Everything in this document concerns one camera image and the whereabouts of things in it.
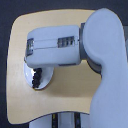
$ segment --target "wooden board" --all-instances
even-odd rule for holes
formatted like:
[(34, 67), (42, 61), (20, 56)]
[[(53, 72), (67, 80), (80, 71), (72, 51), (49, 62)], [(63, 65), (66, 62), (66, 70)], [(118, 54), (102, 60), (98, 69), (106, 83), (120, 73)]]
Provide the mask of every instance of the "wooden board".
[(27, 85), (23, 62), (29, 31), (57, 25), (80, 26), (92, 12), (55, 10), (16, 19), (11, 31), (7, 62), (7, 114), (10, 123), (21, 124), (60, 111), (89, 113), (90, 102), (101, 77), (89, 68), (86, 61), (79, 66), (56, 68), (50, 84), (41, 91)]

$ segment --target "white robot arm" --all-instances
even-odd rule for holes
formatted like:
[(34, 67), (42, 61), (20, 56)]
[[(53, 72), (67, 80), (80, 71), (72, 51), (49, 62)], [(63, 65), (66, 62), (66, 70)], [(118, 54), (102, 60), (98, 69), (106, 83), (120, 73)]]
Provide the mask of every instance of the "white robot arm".
[(28, 34), (30, 68), (78, 65), (87, 59), (102, 81), (90, 107), (91, 128), (128, 127), (128, 65), (122, 24), (113, 12), (94, 12), (78, 26), (39, 28)]

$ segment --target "yellow wooden surface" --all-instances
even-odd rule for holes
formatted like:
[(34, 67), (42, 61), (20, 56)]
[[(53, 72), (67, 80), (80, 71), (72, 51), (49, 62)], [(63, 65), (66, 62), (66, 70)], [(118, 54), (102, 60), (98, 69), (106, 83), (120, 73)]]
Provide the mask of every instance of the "yellow wooden surface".
[(26, 83), (23, 62), (29, 31), (57, 25), (80, 26), (92, 12), (55, 10), (16, 19), (11, 31), (7, 62), (7, 115), (10, 123), (25, 123), (60, 111), (89, 113), (92, 96), (101, 78), (86, 61), (79, 66), (56, 68), (50, 84), (41, 91), (33, 90)]

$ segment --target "robotic arm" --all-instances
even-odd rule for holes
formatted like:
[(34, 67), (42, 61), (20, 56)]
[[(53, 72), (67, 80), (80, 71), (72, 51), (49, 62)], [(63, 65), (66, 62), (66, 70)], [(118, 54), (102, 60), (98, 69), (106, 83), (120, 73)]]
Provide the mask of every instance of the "robotic arm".
[(82, 59), (102, 75), (90, 107), (91, 128), (127, 128), (128, 65), (117, 15), (100, 9), (83, 29), (76, 25), (46, 27), (28, 34), (25, 61), (30, 68), (78, 65)]

